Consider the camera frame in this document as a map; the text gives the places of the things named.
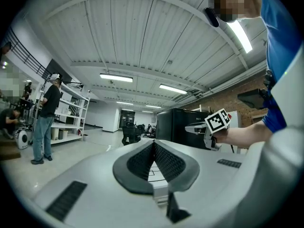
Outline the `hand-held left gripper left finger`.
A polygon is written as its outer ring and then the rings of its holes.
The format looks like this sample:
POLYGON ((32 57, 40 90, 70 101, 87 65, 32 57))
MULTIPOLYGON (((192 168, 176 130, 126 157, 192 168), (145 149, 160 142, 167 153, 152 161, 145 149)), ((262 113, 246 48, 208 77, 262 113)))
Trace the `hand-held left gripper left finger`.
POLYGON ((89 156, 50 182, 35 196, 43 210, 74 181, 86 188, 69 211, 64 224, 75 228, 164 228, 171 225, 151 195, 128 192, 115 179, 113 164, 144 142, 89 156))

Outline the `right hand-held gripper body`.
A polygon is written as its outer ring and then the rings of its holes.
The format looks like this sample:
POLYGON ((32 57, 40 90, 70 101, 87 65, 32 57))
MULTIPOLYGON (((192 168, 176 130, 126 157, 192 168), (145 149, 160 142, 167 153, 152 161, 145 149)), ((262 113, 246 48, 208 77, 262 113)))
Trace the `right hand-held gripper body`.
POLYGON ((221 144, 217 143, 213 135, 222 129, 228 129, 230 121, 231 115, 228 114, 224 108, 205 118, 207 127, 204 135, 204 143, 206 148, 212 151, 218 151, 221 148, 221 144))

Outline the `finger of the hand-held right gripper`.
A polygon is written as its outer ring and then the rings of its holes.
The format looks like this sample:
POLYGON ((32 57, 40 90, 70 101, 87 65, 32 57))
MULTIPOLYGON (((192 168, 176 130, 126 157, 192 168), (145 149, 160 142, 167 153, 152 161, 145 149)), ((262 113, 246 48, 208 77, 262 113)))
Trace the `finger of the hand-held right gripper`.
POLYGON ((207 125, 205 123, 202 124, 191 124, 185 126, 185 131, 193 134, 204 134, 206 131, 207 125))

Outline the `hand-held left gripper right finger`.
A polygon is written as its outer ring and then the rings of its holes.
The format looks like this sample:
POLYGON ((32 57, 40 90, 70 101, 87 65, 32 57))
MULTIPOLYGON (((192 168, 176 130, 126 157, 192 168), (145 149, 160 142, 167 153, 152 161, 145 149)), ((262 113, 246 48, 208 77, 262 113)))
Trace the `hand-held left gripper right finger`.
POLYGON ((248 154, 215 152, 165 140, 155 143, 185 160, 185 169, 168 183, 173 201, 161 228, 241 228, 238 214, 248 192, 248 154))

